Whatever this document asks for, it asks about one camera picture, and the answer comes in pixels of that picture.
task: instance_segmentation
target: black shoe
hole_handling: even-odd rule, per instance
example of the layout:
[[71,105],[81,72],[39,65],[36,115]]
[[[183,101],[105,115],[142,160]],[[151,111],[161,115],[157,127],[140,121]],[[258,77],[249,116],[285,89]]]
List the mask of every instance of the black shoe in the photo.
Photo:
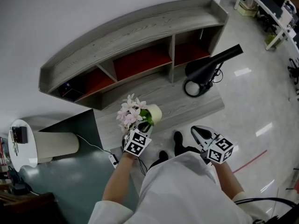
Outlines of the black shoe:
[[159,159],[162,159],[162,160],[168,160],[168,154],[162,150],[160,153],[159,153]]
[[176,131],[173,136],[176,145],[183,145],[183,135],[180,131]]

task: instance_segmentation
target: round white table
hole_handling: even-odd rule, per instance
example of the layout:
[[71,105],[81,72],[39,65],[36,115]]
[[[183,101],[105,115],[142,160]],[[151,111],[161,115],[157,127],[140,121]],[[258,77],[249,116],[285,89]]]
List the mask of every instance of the round white table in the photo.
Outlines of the round white table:
[[14,144],[12,136],[8,134],[8,149],[12,164],[16,171],[22,166],[33,168],[39,163],[49,162],[53,157],[73,154],[79,150],[79,141],[73,133],[48,133],[32,131],[29,124],[18,119],[12,127],[27,127],[26,144]]

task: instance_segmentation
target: red line on floor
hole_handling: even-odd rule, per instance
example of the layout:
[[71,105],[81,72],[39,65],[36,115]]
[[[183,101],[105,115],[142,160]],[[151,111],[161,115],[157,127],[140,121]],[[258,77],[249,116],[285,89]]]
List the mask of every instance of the red line on floor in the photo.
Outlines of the red line on floor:
[[236,171],[234,171],[233,173],[236,173],[238,171],[240,171],[242,168],[246,167],[247,165],[251,164],[253,161],[255,161],[256,159],[258,159],[260,156],[262,156],[263,154],[265,154],[267,152],[267,150],[263,151],[260,155],[258,155],[257,157],[255,157],[254,159],[250,160],[248,163],[244,164],[242,167],[238,168]]

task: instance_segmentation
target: red shelf panel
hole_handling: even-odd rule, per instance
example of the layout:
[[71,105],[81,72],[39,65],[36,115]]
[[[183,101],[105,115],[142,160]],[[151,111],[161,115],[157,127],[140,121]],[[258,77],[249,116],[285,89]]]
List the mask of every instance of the red shelf panel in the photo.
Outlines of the red shelf panel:
[[133,75],[171,63],[165,44],[158,44],[123,56],[115,61],[114,69],[117,80],[123,80]]
[[182,65],[209,56],[210,53],[202,47],[199,41],[183,43],[175,46],[174,65]]
[[113,83],[114,80],[107,76],[100,69],[95,69],[82,77],[82,82],[85,85],[85,95],[80,99],[85,98]]

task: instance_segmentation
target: white shirt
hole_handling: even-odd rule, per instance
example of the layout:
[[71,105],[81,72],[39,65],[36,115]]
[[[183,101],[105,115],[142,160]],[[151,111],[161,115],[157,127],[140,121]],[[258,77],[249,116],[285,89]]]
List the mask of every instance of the white shirt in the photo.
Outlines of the white shirt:
[[[240,193],[234,201],[245,198]],[[95,204],[89,224],[251,224],[268,218],[251,203],[237,206],[216,185],[200,155],[187,152],[148,171],[135,213],[101,201]]]

